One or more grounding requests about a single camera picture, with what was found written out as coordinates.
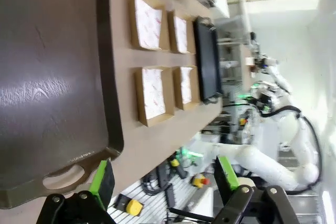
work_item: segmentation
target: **dark brown tray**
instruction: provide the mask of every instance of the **dark brown tray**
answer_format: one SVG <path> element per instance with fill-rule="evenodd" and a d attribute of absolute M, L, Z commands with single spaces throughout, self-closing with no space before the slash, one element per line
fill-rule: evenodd
<path fill-rule="evenodd" d="M 67 193 L 123 135 L 109 0 L 0 0 L 0 208 Z M 43 179 L 85 173 L 50 190 Z"/>

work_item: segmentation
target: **slatted white surface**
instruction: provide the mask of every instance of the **slatted white surface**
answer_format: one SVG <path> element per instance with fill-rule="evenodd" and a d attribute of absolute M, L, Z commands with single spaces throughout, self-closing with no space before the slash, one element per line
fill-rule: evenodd
<path fill-rule="evenodd" d="M 196 188 L 190 184 L 190 178 L 184 180 L 175 175 L 171 179 L 175 195 L 175 208 L 182 209 L 191 196 L 196 192 Z M 158 181 L 152 182 L 153 186 L 157 186 Z M 144 204 L 144 208 L 139 217 L 129 215 L 126 212 L 119 211 L 113 208 L 113 204 L 117 197 L 112 198 L 107 212 L 117 224 L 139 224 L 139 223 L 163 223 L 166 217 L 167 203 L 164 192 L 155 196 L 146 195 L 141 187 L 140 181 L 135 182 L 129 188 L 121 192 L 132 199 L 136 199 Z"/>

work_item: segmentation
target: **white paper with red print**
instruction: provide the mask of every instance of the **white paper with red print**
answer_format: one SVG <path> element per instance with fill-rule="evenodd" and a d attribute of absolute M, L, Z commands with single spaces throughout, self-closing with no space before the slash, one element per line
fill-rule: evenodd
<path fill-rule="evenodd" d="M 159 49 L 162 10 L 156 10 L 143 0 L 135 0 L 136 28 L 140 46 Z"/>
<path fill-rule="evenodd" d="M 190 87 L 190 71 L 192 68 L 181 67 L 181 93 L 182 93 L 182 103 L 191 102 L 191 87 Z"/>
<path fill-rule="evenodd" d="M 187 48 L 187 21 L 174 17 L 177 49 L 179 52 L 188 52 Z"/>
<path fill-rule="evenodd" d="M 142 69 L 146 119 L 166 112 L 163 100 L 161 69 Z"/>

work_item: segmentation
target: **scratch on tray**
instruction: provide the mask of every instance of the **scratch on tray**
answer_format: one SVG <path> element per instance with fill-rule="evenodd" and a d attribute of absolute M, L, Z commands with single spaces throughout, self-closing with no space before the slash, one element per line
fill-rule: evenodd
<path fill-rule="evenodd" d="M 38 37 L 40 38 L 40 41 L 41 41 L 41 43 L 42 43 L 43 48 L 46 48 L 46 45 L 44 44 L 44 41 L 43 41 L 43 39 L 42 39 L 42 35 L 41 35 L 40 30 L 38 29 L 37 26 L 34 26 L 34 27 L 35 27 L 35 30 L 36 30 L 36 32 L 37 32 L 37 34 L 38 34 Z"/>

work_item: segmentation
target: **black tray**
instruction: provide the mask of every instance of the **black tray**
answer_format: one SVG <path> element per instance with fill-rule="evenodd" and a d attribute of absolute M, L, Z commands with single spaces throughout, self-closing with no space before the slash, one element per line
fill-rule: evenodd
<path fill-rule="evenodd" d="M 222 94 L 217 32 L 209 18 L 198 17 L 194 21 L 194 34 L 199 92 L 201 100 L 209 103 L 209 99 L 218 98 Z"/>
<path fill-rule="evenodd" d="M 109 0 L 0 0 L 0 208 L 123 150 Z M 61 189 L 45 177 L 74 164 Z"/>

